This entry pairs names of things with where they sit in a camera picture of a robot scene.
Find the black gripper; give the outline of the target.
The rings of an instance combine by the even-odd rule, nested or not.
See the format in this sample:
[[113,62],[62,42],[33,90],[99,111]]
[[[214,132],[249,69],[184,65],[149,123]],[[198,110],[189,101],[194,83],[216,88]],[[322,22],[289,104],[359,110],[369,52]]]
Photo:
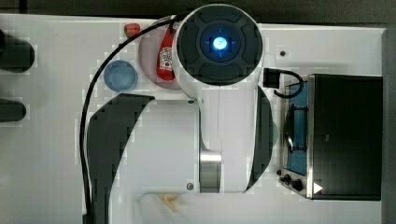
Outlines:
[[263,70],[262,85],[265,88],[278,89],[280,83],[280,72],[277,69],[265,68]]

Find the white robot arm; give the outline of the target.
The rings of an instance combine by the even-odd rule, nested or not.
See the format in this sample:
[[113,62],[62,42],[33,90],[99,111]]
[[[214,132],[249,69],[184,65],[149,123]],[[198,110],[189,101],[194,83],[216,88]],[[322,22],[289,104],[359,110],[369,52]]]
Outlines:
[[258,24],[229,5],[176,21],[179,100],[121,93],[91,117],[84,224],[143,224],[147,194],[242,193],[271,160],[273,118]]

